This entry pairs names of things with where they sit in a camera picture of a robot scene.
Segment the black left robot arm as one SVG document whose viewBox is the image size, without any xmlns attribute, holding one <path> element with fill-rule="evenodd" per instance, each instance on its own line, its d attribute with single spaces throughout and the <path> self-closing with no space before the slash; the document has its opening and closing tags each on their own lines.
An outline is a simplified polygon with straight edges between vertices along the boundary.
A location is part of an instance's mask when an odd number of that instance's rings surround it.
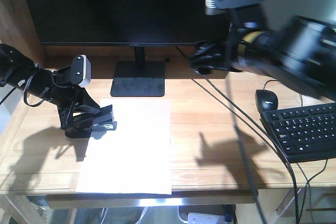
<svg viewBox="0 0 336 224">
<path fill-rule="evenodd" d="M 9 84 L 27 95 L 57 106 L 61 128 L 65 129 L 74 112 L 97 114 L 99 105 L 85 86 L 91 80 L 91 63 L 85 55 L 75 56 L 72 65 L 58 71 L 43 69 L 16 48 L 1 44 L 1 87 Z"/>
</svg>

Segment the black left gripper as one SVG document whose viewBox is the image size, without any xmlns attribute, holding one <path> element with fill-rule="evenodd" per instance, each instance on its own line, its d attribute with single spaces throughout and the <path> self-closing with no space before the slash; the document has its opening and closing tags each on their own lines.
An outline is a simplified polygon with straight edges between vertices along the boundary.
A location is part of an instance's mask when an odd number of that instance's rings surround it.
<svg viewBox="0 0 336 224">
<path fill-rule="evenodd" d="M 51 103 L 57 106 L 61 129 L 67 130 L 82 121 L 74 113 L 92 118 L 100 112 L 99 105 L 85 88 L 71 81 L 71 68 L 63 68 L 51 74 Z"/>
</svg>

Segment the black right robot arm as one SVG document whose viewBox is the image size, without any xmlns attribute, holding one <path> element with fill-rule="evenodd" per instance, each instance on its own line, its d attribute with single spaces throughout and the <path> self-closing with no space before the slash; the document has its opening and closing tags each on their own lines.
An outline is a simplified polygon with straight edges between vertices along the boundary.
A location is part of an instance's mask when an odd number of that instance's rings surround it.
<svg viewBox="0 0 336 224">
<path fill-rule="evenodd" d="M 335 100 L 335 25 L 302 16 L 282 29 L 268 28 L 260 5 L 228 10 L 232 26 L 221 42 L 201 42 L 191 67 L 272 77 L 313 98 Z"/>
</svg>

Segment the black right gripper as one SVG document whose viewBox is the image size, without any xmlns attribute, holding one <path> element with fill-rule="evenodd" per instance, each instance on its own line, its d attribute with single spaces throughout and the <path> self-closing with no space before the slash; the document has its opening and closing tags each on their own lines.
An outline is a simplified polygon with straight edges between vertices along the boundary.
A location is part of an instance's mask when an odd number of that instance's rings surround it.
<svg viewBox="0 0 336 224">
<path fill-rule="evenodd" d="M 189 57 L 190 66 L 200 74 L 212 70 L 240 72 L 234 66 L 238 56 L 238 46 L 249 33 L 267 29 L 267 21 L 261 6 L 245 6 L 227 10 L 230 29 L 226 40 L 199 42 L 196 52 Z"/>
</svg>

